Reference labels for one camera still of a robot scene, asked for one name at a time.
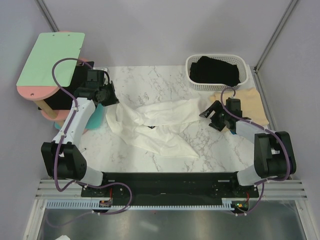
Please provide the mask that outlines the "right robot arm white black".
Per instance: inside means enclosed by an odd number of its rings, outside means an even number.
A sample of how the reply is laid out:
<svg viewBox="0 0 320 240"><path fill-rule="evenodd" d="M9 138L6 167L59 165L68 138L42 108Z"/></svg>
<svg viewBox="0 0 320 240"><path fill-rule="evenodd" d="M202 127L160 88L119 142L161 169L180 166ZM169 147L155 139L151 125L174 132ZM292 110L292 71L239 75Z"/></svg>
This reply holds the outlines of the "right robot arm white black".
<svg viewBox="0 0 320 240"><path fill-rule="evenodd" d="M267 180L283 181L296 172L297 163L289 133L271 131L243 117L240 99L228 98L225 105L216 100L199 116L209 118L209 126L215 130L221 132L227 128L232 134L253 143L253 165L238 171L237 179L229 184L233 196L242 196L247 186Z"/></svg>

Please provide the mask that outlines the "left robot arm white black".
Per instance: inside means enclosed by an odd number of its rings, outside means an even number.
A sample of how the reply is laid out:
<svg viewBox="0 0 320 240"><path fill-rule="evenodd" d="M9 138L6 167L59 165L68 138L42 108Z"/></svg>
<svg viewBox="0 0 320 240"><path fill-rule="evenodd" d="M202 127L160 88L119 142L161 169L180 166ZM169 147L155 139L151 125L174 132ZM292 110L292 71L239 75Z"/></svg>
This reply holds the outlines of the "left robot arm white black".
<svg viewBox="0 0 320 240"><path fill-rule="evenodd" d="M113 82L105 70L90 69L84 85L73 94L69 114L51 142L41 146L43 161L50 177L92 186L99 197L106 196L110 185L103 173L88 166L79 144L87 123L98 106L118 104Z"/></svg>

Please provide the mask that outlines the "white printed t shirt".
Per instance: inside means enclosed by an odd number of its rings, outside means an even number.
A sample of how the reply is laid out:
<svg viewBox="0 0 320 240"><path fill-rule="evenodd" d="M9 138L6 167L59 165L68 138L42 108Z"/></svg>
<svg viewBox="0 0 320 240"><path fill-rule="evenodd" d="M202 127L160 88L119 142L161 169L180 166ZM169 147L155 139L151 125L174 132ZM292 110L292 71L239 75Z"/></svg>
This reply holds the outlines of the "white printed t shirt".
<svg viewBox="0 0 320 240"><path fill-rule="evenodd" d="M204 98L181 99L130 108L125 103L107 107L111 131L127 145L163 157L197 158L196 151L180 137L190 124L201 120Z"/></svg>

